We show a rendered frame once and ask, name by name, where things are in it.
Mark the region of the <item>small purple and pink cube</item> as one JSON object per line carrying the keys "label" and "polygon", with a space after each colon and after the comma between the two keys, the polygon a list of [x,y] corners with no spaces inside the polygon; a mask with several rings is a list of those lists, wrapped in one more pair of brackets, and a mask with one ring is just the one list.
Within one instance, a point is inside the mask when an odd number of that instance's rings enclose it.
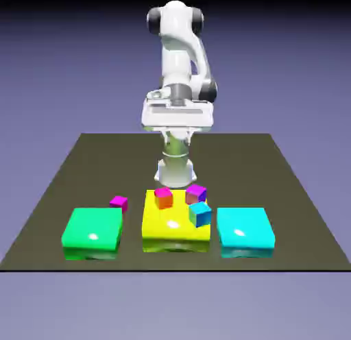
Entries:
{"label": "small purple and pink cube", "polygon": [[207,188],[198,184],[190,185],[185,192],[185,202],[188,205],[198,202],[205,202],[207,198]]}

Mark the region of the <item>small magenta cube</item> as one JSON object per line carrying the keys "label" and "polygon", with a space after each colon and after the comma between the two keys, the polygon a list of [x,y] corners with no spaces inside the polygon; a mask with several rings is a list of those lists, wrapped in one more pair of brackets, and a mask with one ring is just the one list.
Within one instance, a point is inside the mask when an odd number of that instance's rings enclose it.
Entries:
{"label": "small magenta cube", "polygon": [[112,208],[120,208],[122,213],[125,213],[128,210],[128,198],[116,195],[110,200],[109,205]]}

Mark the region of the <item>large cyan box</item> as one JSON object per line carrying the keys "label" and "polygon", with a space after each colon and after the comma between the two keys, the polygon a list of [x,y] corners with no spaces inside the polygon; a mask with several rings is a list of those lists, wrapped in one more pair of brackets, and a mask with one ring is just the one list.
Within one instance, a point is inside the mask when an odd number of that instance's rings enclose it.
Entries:
{"label": "large cyan box", "polygon": [[223,258],[270,258],[276,238],[263,207],[220,207],[217,231]]}

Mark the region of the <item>small cyan and blue cube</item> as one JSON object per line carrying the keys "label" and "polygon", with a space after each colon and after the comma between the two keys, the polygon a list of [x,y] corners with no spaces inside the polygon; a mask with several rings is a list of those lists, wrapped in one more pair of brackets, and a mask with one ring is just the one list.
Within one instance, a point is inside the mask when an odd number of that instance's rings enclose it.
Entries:
{"label": "small cyan and blue cube", "polygon": [[189,221],[196,227],[211,223],[212,209],[206,202],[197,202],[189,205]]}

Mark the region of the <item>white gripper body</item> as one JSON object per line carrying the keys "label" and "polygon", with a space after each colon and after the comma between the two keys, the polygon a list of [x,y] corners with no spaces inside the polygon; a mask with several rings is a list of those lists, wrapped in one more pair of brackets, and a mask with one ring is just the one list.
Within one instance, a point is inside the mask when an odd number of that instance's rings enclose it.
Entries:
{"label": "white gripper body", "polygon": [[213,105],[210,102],[186,99],[184,106],[172,106],[169,99],[146,99],[141,124],[145,128],[189,128],[209,130],[213,126]]}

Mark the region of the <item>large green box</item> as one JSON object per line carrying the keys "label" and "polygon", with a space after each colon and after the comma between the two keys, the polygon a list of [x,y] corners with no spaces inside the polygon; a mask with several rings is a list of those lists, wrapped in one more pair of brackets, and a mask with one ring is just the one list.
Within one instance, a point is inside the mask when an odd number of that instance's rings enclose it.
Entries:
{"label": "large green box", "polygon": [[121,208],[75,208],[61,237],[67,260],[113,260],[117,256]]}

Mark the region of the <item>small pink and orange cube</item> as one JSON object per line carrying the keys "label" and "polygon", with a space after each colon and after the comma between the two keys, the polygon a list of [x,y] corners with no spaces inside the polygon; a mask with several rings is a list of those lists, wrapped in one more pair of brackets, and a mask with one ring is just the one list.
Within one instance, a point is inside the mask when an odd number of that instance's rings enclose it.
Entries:
{"label": "small pink and orange cube", "polygon": [[173,206],[173,194],[168,187],[160,187],[154,191],[155,203],[158,209],[163,210]]}

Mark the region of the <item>large yellow box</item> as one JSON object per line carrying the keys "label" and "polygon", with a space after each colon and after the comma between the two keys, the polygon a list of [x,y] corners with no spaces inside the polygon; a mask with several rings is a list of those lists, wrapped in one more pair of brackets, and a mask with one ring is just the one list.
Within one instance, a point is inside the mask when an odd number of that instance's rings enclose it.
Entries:
{"label": "large yellow box", "polygon": [[201,227],[189,219],[184,190],[173,190],[173,206],[159,209],[153,190],[146,191],[142,220],[144,252],[207,252],[211,226]]}

